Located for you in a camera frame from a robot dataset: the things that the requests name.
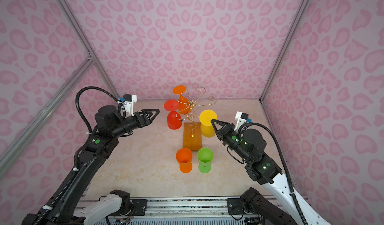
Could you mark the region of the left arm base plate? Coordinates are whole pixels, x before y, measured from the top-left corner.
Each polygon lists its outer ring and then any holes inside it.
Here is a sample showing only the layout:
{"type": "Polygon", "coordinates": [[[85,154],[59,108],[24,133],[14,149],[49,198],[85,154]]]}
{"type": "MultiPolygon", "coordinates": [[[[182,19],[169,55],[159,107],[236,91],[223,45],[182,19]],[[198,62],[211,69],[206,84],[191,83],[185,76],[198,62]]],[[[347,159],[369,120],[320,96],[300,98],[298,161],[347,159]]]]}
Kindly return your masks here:
{"type": "Polygon", "coordinates": [[[144,216],[147,209],[148,200],[133,199],[129,203],[124,202],[122,209],[118,214],[123,217],[144,216]]]}

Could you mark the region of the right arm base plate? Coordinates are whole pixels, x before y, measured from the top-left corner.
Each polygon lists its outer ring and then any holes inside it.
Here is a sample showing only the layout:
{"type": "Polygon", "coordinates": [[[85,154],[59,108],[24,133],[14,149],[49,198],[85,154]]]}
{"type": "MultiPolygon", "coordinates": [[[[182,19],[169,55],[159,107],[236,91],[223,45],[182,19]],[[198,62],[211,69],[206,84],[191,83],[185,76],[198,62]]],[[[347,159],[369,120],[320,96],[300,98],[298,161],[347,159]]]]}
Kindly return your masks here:
{"type": "Polygon", "coordinates": [[[245,204],[242,202],[242,199],[240,197],[238,198],[228,198],[227,201],[227,209],[228,214],[234,217],[235,219],[242,218],[246,215],[246,207],[245,204]]]}

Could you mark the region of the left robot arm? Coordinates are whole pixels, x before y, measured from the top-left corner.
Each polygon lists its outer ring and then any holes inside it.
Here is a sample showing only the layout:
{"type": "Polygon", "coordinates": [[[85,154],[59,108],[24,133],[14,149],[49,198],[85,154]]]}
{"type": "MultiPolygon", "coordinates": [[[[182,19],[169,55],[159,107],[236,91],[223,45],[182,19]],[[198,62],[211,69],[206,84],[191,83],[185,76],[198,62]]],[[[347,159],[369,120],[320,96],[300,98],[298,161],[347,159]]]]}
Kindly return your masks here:
{"type": "Polygon", "coordinates": [[[95,129],[74,155],[74,166],[60,187],[36,214],[27,214],[24,225],[84,225],[89,218],[75,216],[75,208],[88,184],[110,157],[119,138],[150,125],[159,109],[144,109],[122,117],[116,106],[101,107],[95,129]]]}

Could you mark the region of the green wine glass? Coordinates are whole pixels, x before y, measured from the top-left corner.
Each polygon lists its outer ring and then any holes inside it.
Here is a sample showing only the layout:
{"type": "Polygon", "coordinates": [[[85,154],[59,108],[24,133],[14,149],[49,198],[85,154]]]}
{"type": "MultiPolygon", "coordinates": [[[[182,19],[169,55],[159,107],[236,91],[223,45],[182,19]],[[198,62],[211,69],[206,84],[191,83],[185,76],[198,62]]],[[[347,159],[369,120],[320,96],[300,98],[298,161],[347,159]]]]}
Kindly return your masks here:
{"type": "Polygon", "coordinates": [[[214,152],[210,148],[201,148],[198,153],[199,171],[203,174],[211,171],[211,163],[214,158],[214,152]]]}

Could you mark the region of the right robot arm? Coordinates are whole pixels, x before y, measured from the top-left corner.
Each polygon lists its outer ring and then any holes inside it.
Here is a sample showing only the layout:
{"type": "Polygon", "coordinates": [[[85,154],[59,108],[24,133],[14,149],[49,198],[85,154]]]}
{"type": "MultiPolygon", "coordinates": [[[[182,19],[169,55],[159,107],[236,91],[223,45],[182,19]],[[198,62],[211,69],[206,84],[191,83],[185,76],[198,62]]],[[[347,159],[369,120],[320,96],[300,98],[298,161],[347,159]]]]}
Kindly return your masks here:
{"type": "Polygon", "coordinates": [[[270,191],[283,206],[277,207],[256,189],[249,188],[240,196],[244,212],[254,212],[273,225],[328,224],[296,191],[287,164],[283,163],[280,168],[265,152],[267,142],[255,127],[263,128],[271,135],[270,129],[260,123],[244,123],[238,129],[235,124],[216,119],[211,123],[227,150],[240,157],[238,162],[245,165],[250,179],[270,191]]]}

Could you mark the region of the yellow wine glass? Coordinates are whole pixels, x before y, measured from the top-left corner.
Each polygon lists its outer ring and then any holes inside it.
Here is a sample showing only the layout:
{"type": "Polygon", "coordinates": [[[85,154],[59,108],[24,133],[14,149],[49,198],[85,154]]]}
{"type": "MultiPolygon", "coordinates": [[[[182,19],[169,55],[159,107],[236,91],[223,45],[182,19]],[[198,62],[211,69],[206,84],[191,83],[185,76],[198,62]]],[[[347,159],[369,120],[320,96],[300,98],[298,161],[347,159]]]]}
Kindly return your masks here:
{"type": "Polygon", "coordinates": [[[215,136],[211,120],[217,118],[218,116],[213,110],[204,110],[200,113],[201,132],[204,137],[211,138],[215,136]]]}

